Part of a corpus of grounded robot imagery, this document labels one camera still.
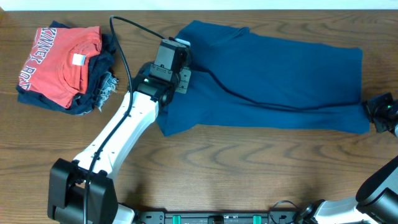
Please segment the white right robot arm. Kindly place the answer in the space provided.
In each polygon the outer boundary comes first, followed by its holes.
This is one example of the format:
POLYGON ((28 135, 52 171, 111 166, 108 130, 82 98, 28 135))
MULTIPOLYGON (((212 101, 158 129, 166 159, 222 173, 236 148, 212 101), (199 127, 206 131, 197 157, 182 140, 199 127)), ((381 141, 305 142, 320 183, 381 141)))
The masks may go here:
MULTIPOLYGON (((397 100, 391 93, 364 101, 363 108, 377 133, 389 132, 397 137, 397 100)), ((355 197, 311 203, 293 222, 397 224, 397 158, 370 176, 355 197)))

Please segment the teal blue t-shirt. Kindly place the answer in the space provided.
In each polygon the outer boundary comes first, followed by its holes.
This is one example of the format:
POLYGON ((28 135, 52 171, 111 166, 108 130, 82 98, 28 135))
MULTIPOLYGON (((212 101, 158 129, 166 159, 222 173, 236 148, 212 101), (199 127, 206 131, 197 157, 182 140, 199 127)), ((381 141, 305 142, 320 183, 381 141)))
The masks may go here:
POLYGON ((193 21, 178 38, 193 60, 187 92, 157 118, 165 136, 198 124, 364 134, 360 49, 264 37, 193 21))

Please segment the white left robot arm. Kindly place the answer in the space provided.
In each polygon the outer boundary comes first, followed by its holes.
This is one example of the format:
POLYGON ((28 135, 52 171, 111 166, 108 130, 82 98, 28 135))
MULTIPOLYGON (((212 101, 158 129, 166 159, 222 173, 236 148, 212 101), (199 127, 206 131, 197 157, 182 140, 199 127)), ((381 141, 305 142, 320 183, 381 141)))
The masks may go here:
POLYGON ((132 223, 134 209, 118 202, 114 182, 129 152, 175 93, 186 93, 188 67, 157 65, 138 73, 132 90, 96 139, 72 161, 50 170, 47 215, 59 223, 132 223))

